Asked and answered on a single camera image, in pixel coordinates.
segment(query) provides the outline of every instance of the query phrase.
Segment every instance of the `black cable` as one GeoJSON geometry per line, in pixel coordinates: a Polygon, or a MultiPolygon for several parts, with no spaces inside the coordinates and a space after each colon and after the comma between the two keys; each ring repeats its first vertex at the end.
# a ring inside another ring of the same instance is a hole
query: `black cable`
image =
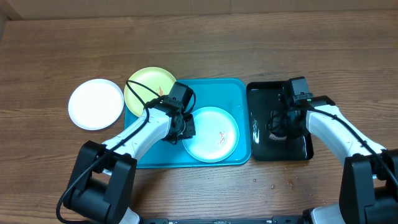
{"type": "Polygon", "coordinates": [[[195,94],[195,92],[193,92],[193,104],[192,104],[191,108],[187,112],[184,113],[184,115],[183,115],[184,117],[188,116],[192,112],[193,107],[195,106],[196,102],[197,102],[197,95],[195,94]]]}
{"type": "Polygon", "coordinates": [[[65,200],[66,194],[68,194],[68,193],[72,190],[72,188],[74,188],[74,186],[77,184],[77,182],[79,182],[79,180],[81,180],[81,178],[83,178],[83,176],[85,176],[87,173],[91,172],[102,160],[104,160],[105,158],[107,158],[108,156],[110,156],[111,153],[112,153],[113,151],[115,151],[117,148],[119,148],[120,146],[122,146],[122,145],[123,145],[124,143],[126,143],[129,139],[131,139],[134,135],[136,135],[136,134],[148,123],[148,121],[149,121],[149,110],[148,110],[148,108],[145,106],[145,103],[144,103],[144,101],[141,99],[141,97],[139,97],[138,94],[131,88],[129,82],[135,83],[135,84],[140,85],[140,86],[143,86],[143,87],[146,88],[147,90],[153,92],[153,94],[155,94],[155,95],[157,95],[158,97],[160,97],[156,92],[154,92],[153,90],[151,90],[150,88],[148,88],[147,86],[145,86],[145,85],[143,85],[143,84],[141,84],[141,83],[138,83],[138,82],[135,82],[135,81],[131,81],[131,80],[126,81],[127,87],[128,87],[128,88],[130,89],[130,91],[134,94],[134,96],[137,97],[137,99],[142,103],[142,105],[144,105],[144,109],[145,109],[145,111],[146,111],[146,113],[147,113],[147,116],[146,116],[144,122],[143,122],[133,133],[131,133],[130,135],[128,135],[125,139],[121,140],[117,145],[115,145],[114,147],[112,147],[110,150],[106,151],[105,154],[103,154],[100,158],[98,158],[96,161],[94,161],[94,162],[92,163],[92,165],[90,165],[89,168],[87,168],[87,169],[74,181],[74,183],[72,183],[72,184],[69,186],[69,188],[67,188],[67,190],[62,194],[62,196],[60,197],[60,200],[58,201],[57,207],[56,207],[56,209],[55,209],[55,214],[56,214],[58,220],[59,220],[60,222],[62,222],[62,223],[92,223],[92,222],[89,221],[89,220],[70,221],[70,220],[66,220],[66,219],[62,218],[61,213],[60,213],[60,210],[61,210],[62,202],[65,200]]]}
{"type": "Polygon", "coordinates": [[[142,87],[146,88],[147,90],[149,90],[150,92],[152,92],[153,94],[155,94],[157,97],[160,97],[159,94],[157,94],[154,90],[151,90],[148,86],[145,86],[144,84],[141,84],[141,83],[139,83],[139,82],[135,82],[135,81],[132,81],[132,80],[127,80],[127,81],[126,81],[126,85],[127,85],[127,87],[129,87],[130,91],[132,91],[132,88],[131,88],[130,85],[128,85],[129,82],[134,83],[134,84],[137,84],[137,85],[139,85],[139,86],[142,86],[142,87]]]}
{"type": "Polygon", "coordinates": [[[383,166],[383,168],[386,170],[387,175],[390,177],[390,179],[392,180],[392,182],[394,183],[394,185],[398,188],[398,181],[395,177],[395,175],[392,173],[392,171],[390,170],[390,168],[388,168],[387,164],[381,159],[381,156],[379,154],[377,154],[368,144],[366,141],[364,141],[361,136],[359,136],[356,131],[349,125],[347,124],[345,121],[343,121],[342,119],[340,119],[339,117],[337,117],[337,115],[333,115],[330,113],[327,113],[325,111],[322,110],[318,110],[315,108],[310,108],[310,109],[299,109],[299,110],[307,110],[307,111],[313,111],[313,112],[317,112],[317,113],[321,113],[324,114],[326,116],[329,116],[335,120],[337,120],[338,122],[340,122],[351,134],[353,134],[353,136],[359,141],[359,143],[361,143],[365,149],[367,149],[376,159],[377,161],[383,166]]]}
{"type": "Polygon", "coordinates": [[[267,121],[266,130],[272,132],[272,131],[275,131],[277,128],[279,128],[279,127],[280,127],[280,123],[281,123],[282,121],[280,121],[280,122],[279,122],[279,125],[276,126],[276,127],[269,128],[269,125],[271,124],[271,122],[272,122],[272,123],[274,122],[274,119],[275,119],[275,118],[277,118],[277,117],[279,117],[279,116],[282,116],[282,115],[284,115],[284,114],[283,114],[283,113],[277,113],[277,114],[272,115],[271,118],[269,118],[269,120],[267,121]]]}

